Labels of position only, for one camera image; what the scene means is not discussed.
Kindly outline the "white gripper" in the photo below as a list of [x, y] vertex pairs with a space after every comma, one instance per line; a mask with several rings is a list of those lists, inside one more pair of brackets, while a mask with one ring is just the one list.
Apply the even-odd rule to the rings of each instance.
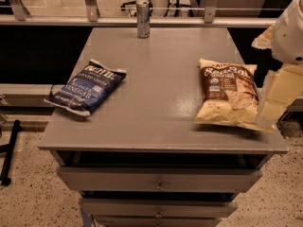
[[297, 65], [303, 63], [302, 0], [293, 0], [252, 46], [272, 48], [273, 57], [284, 63], [278, 71], [268, 71], [261, 88], [256, 122], [269, 128], [303, 92], [303, 65]]

